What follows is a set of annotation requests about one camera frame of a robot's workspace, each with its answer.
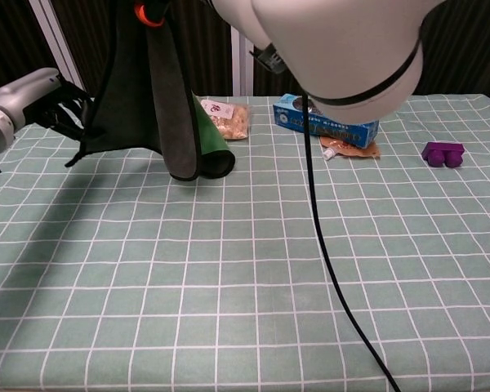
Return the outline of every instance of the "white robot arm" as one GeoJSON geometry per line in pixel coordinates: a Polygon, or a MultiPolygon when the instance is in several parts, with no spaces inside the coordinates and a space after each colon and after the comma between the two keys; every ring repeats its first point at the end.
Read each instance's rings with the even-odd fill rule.
{"type": "Polygon", "coordinates": [[[445,0],[203,1],[266,50],[264,64],[283,59],[329,118],[367,123],[414,92],[421,24],[445,0]]]}

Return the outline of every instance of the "green checkered tablecloth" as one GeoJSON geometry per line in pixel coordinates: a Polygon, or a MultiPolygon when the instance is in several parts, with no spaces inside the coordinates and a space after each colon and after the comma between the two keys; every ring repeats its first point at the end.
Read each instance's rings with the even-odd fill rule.
{"type": "MultiPolygon", "coordinates": [[[[389,390],[320,260],[303,136],[230,100],[253,125],[221,180],[140,149],[67,170],[40,127],[0,157],[0,388],[389,390]]],[[[325,162],[314,139],[345,296],[403,391],[490,390],[490,100],[413,96],[376,140],[325,162]],[[462,167],[428,167],[432,140],[462,167]]]]}

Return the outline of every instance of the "label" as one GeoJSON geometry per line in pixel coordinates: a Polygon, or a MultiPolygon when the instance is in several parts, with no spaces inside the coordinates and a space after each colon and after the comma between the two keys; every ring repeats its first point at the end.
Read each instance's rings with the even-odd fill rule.
{"type": "Polygon", "coordinates": [[[214,100],[202,100],[201,102],[205,113],[209,116],[215,116],[220,118],[226,118],[230,120],[234,113],[234,107],[232,105],[224,104],[222,102],[215,102],[214,100]]]}

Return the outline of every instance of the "orange ring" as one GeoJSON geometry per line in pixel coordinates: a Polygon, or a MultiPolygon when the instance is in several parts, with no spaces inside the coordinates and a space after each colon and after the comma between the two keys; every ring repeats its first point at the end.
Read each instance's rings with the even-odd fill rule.
{"type": "Polygon", "coordinates": [[[135,4],[134,12],[136,13],[136,17],[138,18],[138,20],[149,27],[162,27],[163,23],[165,22],[165,18],[160,20],[158,23],[147,19],[147,16],[145,15],[145,4],[135,4]]]}

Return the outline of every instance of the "black strap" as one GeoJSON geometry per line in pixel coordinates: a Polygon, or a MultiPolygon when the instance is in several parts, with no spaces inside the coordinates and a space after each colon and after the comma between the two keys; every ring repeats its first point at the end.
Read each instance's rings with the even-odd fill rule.
{"type": "Polygon", "coordinates": [[[329,105],[329,106],[354,105],[354,104],[358,104],[359,102],[369,100],[369,99],[373,98],[374,96],[381,94],[387,88],[392,86],[394,83],[396,83],[405,74],[405,72],[407,72],[407,70],[410,68],[410,65],[412,65],[412,62],[416,58],[416,54],[419,51],[420,45],[421,45],[421,40],[418,39],[416,42],[416,46],[414,46],[414,48],[412,50],[412,53],[410,53],[410,55],[405,60],[403,65],[401,65],[398,68],[398,70],[395,71],[394,73],[392,73],[392,75],[390,75],[386,80],[379,83],[377,86],[371,88],[370,90],[366,90],[365,92],[362,92],[360,94],[356,94],[355,96],[347,96],[345,98],[322,98],[320,96],[315,96],[315,95],[310,94],[310,93],[309,93],[309,96],[313,100],[318,101],[324,105],[329,105]]]}

